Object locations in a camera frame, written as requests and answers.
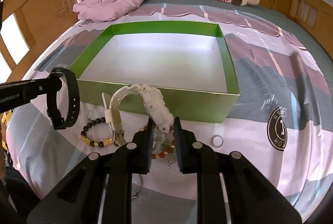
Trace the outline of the white wrist watch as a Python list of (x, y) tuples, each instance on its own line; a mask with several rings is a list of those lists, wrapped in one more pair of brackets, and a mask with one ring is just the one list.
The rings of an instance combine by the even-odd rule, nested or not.
[(120, 105), (123, 99), (129, 95), (140, 95), (144, 108), (150, 119), (162, 134), (168, 134), (174, 125), (174, 117), (165, 105), (163, 95), (158, 88), (147, 84), (133, 84), (123, 86), (113, 95), (102, 93), (104, 104), (104, 116), (112, 133), (112, 142), (116, 147), (126, 144), (124, 130), (122, 128)]

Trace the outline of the black wrist watch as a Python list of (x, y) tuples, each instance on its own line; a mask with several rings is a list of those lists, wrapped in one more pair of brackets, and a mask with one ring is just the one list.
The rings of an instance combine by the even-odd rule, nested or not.
[[(64, 119), (57, 104), (57, 93), (62, 88), (64, 77), (68, 92), (68, 111)], [(64, 130), (75, 125), (80, 113), (80, 92), (75, 73), (62, 67), (54, 67), (48, 76), (51, 89), (46, 93), (47, 115), (55, 130)]]

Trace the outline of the silver bangle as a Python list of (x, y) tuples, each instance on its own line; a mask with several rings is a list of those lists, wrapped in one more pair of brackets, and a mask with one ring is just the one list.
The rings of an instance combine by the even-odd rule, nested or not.
[(132, 201), (133, 201), (133, 200), (136, 200), (136, 199), (139, 197), (139, 193), (141, 192), (142, 187), (143, 187), (143, 176), (142, 176), (141, 174), (139, 174), (138, 176), (139, 176), (139, 188), (138, 188), (138, 190), (133, 194), (133, 196), (132, 196)]

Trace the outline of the green cardboard box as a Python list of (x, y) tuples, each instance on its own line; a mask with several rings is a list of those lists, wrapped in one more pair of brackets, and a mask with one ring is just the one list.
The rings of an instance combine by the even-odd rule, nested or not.
[(220, 26), (195, 21), (140, 21), (106, 28), (72, 63), (81, 101), (147, 84), (182, 120), (221, 123), (237, 98), (236, 72)]

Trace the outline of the wooden bed side rail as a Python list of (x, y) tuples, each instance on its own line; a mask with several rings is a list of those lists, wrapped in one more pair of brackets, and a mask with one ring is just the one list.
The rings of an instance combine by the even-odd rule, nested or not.
[(78, 21), (72, 11), (75, 3), (76, 0), (4, 0), (2, 19), (14, 16), (28, 48), (27, 54), (15, 62), (5, 42), (1, 41), (4, 82), (21, 80), (36, 59)]

